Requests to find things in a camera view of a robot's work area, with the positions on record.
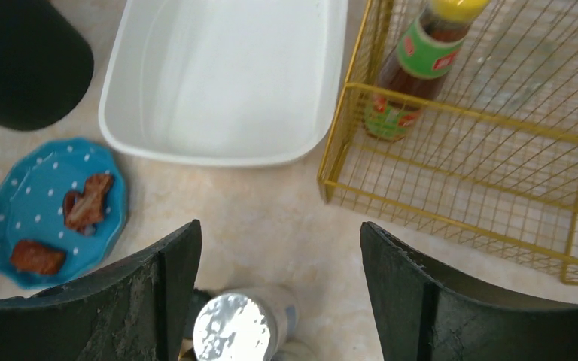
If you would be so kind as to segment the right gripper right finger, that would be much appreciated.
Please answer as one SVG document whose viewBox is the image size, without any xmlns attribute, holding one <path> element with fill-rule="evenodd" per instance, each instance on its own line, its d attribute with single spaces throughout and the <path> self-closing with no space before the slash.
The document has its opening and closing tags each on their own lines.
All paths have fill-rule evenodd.
<svg viewBox="0 0 578 361">
<path fill-rule="evenodd" d="M 578 360 L 578 305 L 482 281 L 372 222 L 360 249 L 386 360 Z"/>
</svg>

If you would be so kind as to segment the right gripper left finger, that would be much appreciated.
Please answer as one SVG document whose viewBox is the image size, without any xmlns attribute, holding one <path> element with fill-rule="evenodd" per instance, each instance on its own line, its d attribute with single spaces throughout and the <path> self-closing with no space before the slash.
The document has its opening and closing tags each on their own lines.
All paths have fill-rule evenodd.
<svg viewBox="0 0 578 361">
<path fill-rule="evenodd" d="M 0 360 L 176 360 L 201 252 L 193 220 L 86 276 L 0 299 Z"/>
</svg>

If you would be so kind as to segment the silver lid glass jar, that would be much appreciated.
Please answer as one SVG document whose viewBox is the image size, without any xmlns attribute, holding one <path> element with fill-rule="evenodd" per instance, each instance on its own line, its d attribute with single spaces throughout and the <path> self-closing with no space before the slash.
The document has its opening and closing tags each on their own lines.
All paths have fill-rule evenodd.
<svg viewBox="0 0 578 361">
<path fill-rule="evenodd" d="M 300 310 L 286 287 L 225 291 L 205 304 L 193 327 L 198 360 L 271 360 L 293 336 Z"/>
</svg>

